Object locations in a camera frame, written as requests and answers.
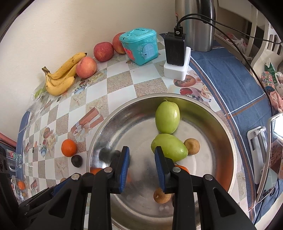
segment metal tray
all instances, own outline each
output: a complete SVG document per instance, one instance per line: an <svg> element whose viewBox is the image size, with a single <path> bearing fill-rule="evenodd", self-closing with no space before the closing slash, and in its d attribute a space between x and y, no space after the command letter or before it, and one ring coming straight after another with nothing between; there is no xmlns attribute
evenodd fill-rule
<svg viewBox="0 0 283 230"><path fill-rule="evenodd" d="M150 145L158 134L155 111L164 101L175 102L181 120L173 133L181 141L195 138L200 151L177 162L191 174L212 174L231 193L237 173L237 155L232 136L219 116L201 102L186 96L159 93L133 99L112 112L96 131L90 145L90 168L109 166L111 156L123 146L130 148L126 187L121 195L111 194L114 225L130 230L171 229L173 206L158 204L153 193L159 187L154 154ZM195 195L196 225L200 225Z"/></svg>

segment turquoise box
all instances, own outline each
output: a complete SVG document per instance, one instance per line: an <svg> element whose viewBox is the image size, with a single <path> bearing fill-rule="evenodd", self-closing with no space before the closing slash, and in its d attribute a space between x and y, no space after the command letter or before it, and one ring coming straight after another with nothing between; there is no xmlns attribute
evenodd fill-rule
<svg viewBox="0 0 283 230"><path fill-rule="evenodd" d="M129 59L138 65L158 57L156 32L152 29L136 28L119 38Z"/></svg>

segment bowl rim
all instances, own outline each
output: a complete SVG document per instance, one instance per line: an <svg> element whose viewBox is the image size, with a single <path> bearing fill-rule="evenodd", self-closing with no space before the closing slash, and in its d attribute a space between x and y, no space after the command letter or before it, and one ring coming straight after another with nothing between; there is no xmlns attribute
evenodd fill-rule
<svg viewBox="0 0 283 230"><path fill-rule="evenodd" d="M132 99L132 100L124 103L123 105L119 106L111 114L109 114L107 116L107 118L99 126L97 131L95 132L95 134L93 136L93 139L91 141L91 144L89 146L89 150L88 150L89 154L87 156L87 166L86 166L87 172L90 172L90 165L91 165L90 163L91 163L92 152L93 152L93 149L94 149L94 144L95 144L95 142L96 142L96 140L98 138L99 133L107 125L107 123L110 121L110 119L112 119L118 112L120 112L122 109L126 108L127 106L129 106L129 105L131 105L133 103L136 103L138 101L141 101L141 100L144 100L144 99L148 99L148 98L152 98L152 97L175 97L175 98L180 98L180 99L184 99L184 100L190 101L190 102L192 102L194 104L197 104L198 106L202 107L203 109L205 109L207 112L209 112L220 123L220 125L224 129L224 131L225 131L225 133L226 133L226 135L227 135L227 137L228 137L228 139L230 141L231 148L232 148L232 154L233 154L233 174L232 174L232 179L231 179L231 183L230 183L229 189L227 191L228 194L231 195L233 187L234 187L234 184L235 184L236 176L237 176L237 163L238 163L236 147L235 147L235 143L233 141L231 133L229 132L229 130L228 130L227 126L225 125L225 123L221 120L221 118L211 108L209 108L208 106L206 106L202 102L199 102L199 101L197 101L197 100L195 100L193 98L190 98L190 97L187 97L187 96L184 96L184 95L180 95L180 94L176 94L176 93L154 93L154 94L148 94L148 95L144 95L144 96L141 96L141 97L137 97L137 98ZM113 218L112 218L112 223L115 226L117 226L118 228L120 228L120 229L130 230L130 229L120 225Z"/></svg>

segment banana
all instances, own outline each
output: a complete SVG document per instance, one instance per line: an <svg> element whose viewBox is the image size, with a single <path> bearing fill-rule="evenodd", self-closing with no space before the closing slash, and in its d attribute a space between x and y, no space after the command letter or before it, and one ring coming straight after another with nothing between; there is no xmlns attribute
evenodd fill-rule
<svg viewBox="0 0 283 230"><path fill-rule="evenodd" d="M49 74L49 76L57 80L63 77L75 64L77 64L82 58L84 58L87 53L77 53L72 56L68 61L66 61L54 74Z"/></svg>
<svg viewBox="0 0 283 230"><path fill-rule="evenodd" d="M60 85L54 86L52 85L49 79L48 72L46 72L45 77L46 77L46 84L45 84L46 90L53 96L59 96L65 91L67 91L75 81L75 77L71 76L68 77L65 81L63 81Z"/></svg>
<svg viewBox="0 0 283 230"><path fill-rule="evenodd" d="M59 79L57 79L57 80L54 80L53 78L50 78L50 81L51 81L52 85L58 86L58 85L60 85L63 81L65 81L67 78L72 77L72 76L75 76L75 74L76 74L76 67L77 67L77 64L75 64L75 65L71 68L71 70L70 70L64 77L62 77L62 78L59 78Z"/></svg>

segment box lid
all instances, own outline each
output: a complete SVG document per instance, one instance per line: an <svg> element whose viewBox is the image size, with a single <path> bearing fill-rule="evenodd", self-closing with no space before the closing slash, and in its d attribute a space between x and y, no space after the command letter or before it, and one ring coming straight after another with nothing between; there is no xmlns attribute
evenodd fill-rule
<svg viewBox="0 0 283 230"><path fill-rule="evenodd" d="M140 41L152 35L156 35L154 30L140 27L122 34L119 40L126 43L131 43Z"/></svg>

